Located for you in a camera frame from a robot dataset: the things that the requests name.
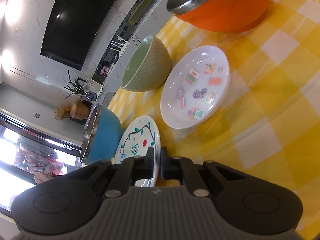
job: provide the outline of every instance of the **table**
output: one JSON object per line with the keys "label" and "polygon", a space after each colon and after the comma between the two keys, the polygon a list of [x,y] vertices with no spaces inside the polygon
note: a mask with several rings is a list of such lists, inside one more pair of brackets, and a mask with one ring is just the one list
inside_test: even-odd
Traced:
{"label": "table", "polygon": [[244,33],[214,33],[172,17],[157,35],[173,65],[192,49],[215,45],[228,57],[231,82],[221,107],[186,130],[167,126],[162,88],[119,89],[109,109],[123,127],[140,115],[157,123],[161,145],[195,163],[213,159],[279,184],[303,203],[298,232],[320,232],[320,0],[272,0],[266,19]]}

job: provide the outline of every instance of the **window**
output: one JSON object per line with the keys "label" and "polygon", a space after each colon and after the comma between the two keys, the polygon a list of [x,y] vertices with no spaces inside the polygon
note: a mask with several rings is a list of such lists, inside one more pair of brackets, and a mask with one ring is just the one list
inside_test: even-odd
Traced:
{"label": "window", "polygon": [[35,186],[35,171],[64,175],[81,167],[79,158],[68,153],[72,151],[69,146],[51,139],[44,145],[43,139],[30,139],[42,138],[34,132],[26,135],[21,128],[12,129],[0,125],[0,212],[9,216],[14,198]]}
{"label": "window", "polygon": [[10,211],[14,198],[34,186],[35,185],[0,169],[0,206]]}

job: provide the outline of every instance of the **screw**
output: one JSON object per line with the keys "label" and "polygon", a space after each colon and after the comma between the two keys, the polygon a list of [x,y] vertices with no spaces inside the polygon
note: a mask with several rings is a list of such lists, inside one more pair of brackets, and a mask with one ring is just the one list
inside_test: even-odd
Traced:
{"label": "screw", "polygon": [[121,192],[117,189],[111,189],[111,190],[108,190],[106,193],[105,193],[106,197],[110,197],[110,198],[115,198],[115,197],[120,197],[121,196]]}
{"label": "screw", "polygon": [[152,192],[153,192],[154,194],[158,195],[158,194],[161,192],[161,190],[157,188],[157,189],[153,190]]}
{"label": "screw", "polygon": [[209,191],[207,191],[206,189],[196,189],[193,192],[193,195],[195,195],[196,197],[207,197],[209,196]]}

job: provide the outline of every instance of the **vase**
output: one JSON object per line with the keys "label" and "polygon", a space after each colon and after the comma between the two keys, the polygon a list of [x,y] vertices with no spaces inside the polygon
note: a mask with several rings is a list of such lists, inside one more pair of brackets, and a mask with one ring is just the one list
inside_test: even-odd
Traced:
{"label": "vase", "polygon": [[97,100],[97,94],[95,92],[89,91],[85,94],[85,98],[87,98],[90,101],[96,101]]}
{"label": "vase", "polygon": [[89,108],[81,103],[80,101],[75,101],[70,108],[70,116],[74,119],[83,120],[87,119],[89,116]]}

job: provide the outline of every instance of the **painted plate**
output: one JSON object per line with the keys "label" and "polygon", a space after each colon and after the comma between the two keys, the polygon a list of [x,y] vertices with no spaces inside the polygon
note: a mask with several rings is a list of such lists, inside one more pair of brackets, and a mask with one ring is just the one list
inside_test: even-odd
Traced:
{"label": "painted plate", "polygon": [[152,146],[155,150],[153,178],[136,181],[135,185],[137,187],[154,187],[160,162],[161,146],[158,127],[150,116],[143,115],[133,120],[127,130],[125,130],[118,145],[113,163],[119,164],[123,159],[135,155],[146,156],[149,146]]}
{"label": "painted plate", "polygon": [[229,79],[228,59],[221,49],[202,46],[190,51],[164,84],[160,102],[163,120],[176,129],[205,121],[220,106]]}

